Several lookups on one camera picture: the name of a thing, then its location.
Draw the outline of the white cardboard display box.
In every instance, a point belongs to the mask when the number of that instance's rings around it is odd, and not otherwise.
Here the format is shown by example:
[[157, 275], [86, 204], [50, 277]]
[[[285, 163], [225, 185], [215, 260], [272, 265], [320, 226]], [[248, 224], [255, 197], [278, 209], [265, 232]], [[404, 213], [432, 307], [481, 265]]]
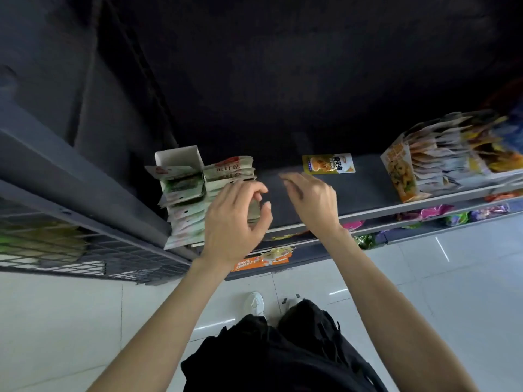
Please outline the white cardboard display box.
[[156, 165], [149, 173], [160, 181], [160, 207], [169, 207], [204, 197], [203, 161], [197, 146], [180, 147], [155, 154]]

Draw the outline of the row of pink purple packets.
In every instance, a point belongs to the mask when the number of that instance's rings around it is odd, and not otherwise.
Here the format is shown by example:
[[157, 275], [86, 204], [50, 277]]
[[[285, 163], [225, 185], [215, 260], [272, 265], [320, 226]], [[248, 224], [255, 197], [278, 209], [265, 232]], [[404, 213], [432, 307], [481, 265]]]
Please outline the row of pink purple packets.
[[523, 188], [342, 225], [368, 250], [518, 214], [523, 214]]

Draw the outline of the black clothing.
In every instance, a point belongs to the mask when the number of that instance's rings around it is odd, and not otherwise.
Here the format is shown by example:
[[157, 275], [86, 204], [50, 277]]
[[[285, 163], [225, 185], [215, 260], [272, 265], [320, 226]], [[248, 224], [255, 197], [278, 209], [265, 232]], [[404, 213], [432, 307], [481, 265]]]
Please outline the black clothing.
[[251, 314], [180, 364], [184, 392], [388, 392], [374, 368], [310, 300], [277, 326]]

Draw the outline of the pile of yellow green packets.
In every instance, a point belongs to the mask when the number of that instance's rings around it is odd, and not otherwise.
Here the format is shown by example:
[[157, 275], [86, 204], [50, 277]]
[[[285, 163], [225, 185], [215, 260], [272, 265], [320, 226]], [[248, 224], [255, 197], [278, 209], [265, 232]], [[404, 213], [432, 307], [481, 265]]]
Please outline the pile of yellow green packets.
[[83, 256], [86, 247], [81, 231], [66, 222], [0, 222], [0, 259], [29, 264], [73, 263]]

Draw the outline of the orange shelf label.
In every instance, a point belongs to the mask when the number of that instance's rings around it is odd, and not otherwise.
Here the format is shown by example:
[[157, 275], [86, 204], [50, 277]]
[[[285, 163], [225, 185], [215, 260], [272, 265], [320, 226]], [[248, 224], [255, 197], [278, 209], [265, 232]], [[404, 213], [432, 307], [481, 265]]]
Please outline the orange shelf label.
[[272, 265], [289, 263], [294, 248], [287, 246], [271, 249], [252, 257], [247, 257], [237, 263], [231, 272], [259, 269]]

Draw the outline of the row of pale snack packets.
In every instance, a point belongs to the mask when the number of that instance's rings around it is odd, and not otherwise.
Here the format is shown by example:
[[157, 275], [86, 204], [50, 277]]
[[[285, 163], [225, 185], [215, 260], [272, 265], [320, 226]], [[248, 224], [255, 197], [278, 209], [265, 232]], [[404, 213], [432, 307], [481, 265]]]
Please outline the row of pale snack packets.
[[467, 134], [492, 123], [493, 110], [453, 112], [421, 122], [403, 133], [417, 186], [422, 192], [461, 191], [487, 185]]

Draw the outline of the yellow snack packet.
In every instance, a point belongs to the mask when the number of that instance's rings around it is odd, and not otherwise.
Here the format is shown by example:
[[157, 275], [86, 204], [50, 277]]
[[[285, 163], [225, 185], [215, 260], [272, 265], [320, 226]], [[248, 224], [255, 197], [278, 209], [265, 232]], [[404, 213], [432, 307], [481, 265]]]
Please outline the yellow snack packet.
[[355, 165], [350, 153], [303, 155], [304, 172], [315, 175], [355, 173]]

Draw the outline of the person's left hand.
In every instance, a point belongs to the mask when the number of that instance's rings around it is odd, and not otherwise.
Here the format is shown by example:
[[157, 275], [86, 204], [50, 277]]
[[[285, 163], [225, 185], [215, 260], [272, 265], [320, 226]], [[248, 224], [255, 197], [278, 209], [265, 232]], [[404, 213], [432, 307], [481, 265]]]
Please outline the person's left hand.
[[248, 241], [248, 211], [252, 200], [260, 202], [265, 193], [268, 188], [256, 180], [237, 180], [222, 188], [206, 211], [202, 258], [230, 271], [259, 244]]

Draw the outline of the row of green white packets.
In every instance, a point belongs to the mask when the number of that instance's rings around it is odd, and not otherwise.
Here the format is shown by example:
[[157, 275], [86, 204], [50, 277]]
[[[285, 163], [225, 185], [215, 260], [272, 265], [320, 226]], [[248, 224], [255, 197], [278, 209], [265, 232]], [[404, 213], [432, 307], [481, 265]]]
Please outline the row of green white packets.
[[158, 206], [166, 209], [171, 225], [164, 250], [202, 243], [210, 204], [227, 184], [256, 181], [253, 162], [251, 156], [235, 156], [198, 168], [188, 164], [145, 166], [160, 182]]

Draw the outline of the person's right hand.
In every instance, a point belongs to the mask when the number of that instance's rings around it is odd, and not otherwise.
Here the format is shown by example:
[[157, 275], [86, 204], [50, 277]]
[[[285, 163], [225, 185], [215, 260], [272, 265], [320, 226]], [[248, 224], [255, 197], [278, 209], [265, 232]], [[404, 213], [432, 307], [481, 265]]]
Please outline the person's right hand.
[[322, 182], [324, 183], [324, 196], [322, 198], [310, 201], [293, 201], [289, 194], [288, 197], [306, 229], [321, 242], [326, 242], [335, 236], [347, 235], [347, 230], [339, 222], [335, 190], [329, 184]]

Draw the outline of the white shoe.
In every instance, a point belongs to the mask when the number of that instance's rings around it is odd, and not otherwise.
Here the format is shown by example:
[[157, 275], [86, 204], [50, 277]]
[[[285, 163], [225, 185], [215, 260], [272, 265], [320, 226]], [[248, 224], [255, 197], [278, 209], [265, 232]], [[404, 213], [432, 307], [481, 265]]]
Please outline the white shoe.
[[259, 292], [250, 293], [244, 303], [244, 317], [260, 318], [267, 320], [265, 316], [265, 302]]

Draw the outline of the person's left forearm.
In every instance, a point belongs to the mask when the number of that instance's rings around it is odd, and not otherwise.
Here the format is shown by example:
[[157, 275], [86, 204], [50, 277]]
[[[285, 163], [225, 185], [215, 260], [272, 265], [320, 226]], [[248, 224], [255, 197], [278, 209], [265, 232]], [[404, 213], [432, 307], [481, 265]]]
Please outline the person's left forearm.
[[240, 259], [197, 258], [86, 392], [166, 392], [203, 310]]

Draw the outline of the person's right forearm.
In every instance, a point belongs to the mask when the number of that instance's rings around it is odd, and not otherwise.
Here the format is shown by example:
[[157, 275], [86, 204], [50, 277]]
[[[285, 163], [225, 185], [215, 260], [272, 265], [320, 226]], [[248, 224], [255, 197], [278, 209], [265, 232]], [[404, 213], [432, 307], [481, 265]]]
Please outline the person's right forearm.
[[400, 392], [480, 392], [448, 344], [341, 225], [315, 235], [334, 260]]

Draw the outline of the row of yellow dark packets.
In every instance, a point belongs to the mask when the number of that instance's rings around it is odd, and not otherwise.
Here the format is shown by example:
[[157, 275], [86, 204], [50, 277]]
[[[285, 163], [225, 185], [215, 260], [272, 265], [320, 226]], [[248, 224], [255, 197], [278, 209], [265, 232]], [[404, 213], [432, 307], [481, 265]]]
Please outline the row of yellow dark packets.
[[471, 119], [461, 138], [468, 144], [483, 174], [523, 174], [523, 98], [500, 115], [483, 110]]

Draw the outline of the dark grey shelf unit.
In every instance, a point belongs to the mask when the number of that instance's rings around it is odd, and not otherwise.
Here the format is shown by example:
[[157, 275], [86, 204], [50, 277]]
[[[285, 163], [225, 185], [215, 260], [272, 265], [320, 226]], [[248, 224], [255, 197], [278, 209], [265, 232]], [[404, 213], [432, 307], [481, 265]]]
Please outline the dark grey shelf unit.
[[521, 92], [523, 0], [0, 0], [0, 179], [163, 250], [158, 151], [253, 157], [273, 222], [249, 257], [290, 246], [281, 270], [327, 257], [279, 177], [303, 155], [352, 155], [355, 173], [319, 176], [342, 222], [513, 190], [485, 175], [402, 203], [380, 156]]

